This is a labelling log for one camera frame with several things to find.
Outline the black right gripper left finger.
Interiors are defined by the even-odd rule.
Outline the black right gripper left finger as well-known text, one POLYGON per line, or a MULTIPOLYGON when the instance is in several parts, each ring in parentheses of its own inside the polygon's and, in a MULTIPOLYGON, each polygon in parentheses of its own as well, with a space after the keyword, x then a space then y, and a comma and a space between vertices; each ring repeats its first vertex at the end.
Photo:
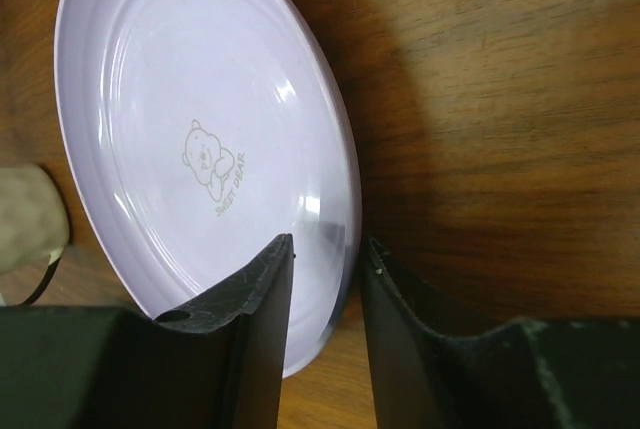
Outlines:
POLYGON ((280 234, 243 268, 155 318, 187 344, 179 413, 187 428, 277 425, 294 243, 280 234))

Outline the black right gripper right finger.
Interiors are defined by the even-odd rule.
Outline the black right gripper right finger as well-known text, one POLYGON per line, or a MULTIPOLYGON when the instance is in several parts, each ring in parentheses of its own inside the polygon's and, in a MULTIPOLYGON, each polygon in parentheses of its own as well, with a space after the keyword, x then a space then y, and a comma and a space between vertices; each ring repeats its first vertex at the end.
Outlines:
POLYGON ((404 267, 362 251, 361 298, 381 428, 522 428, 525 322, 500 324, 404 267))

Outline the lavender round plate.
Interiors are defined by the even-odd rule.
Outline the lavender round plate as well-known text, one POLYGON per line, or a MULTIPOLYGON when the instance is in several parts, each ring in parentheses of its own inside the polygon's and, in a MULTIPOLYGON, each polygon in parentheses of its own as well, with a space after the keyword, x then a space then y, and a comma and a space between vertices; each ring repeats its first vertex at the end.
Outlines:
POLYGON ((283 373, 322 351, 362 227, 349 118, 291 0, 60 0, 54 78, 79 197, 150 317, 292 236, 283 373))

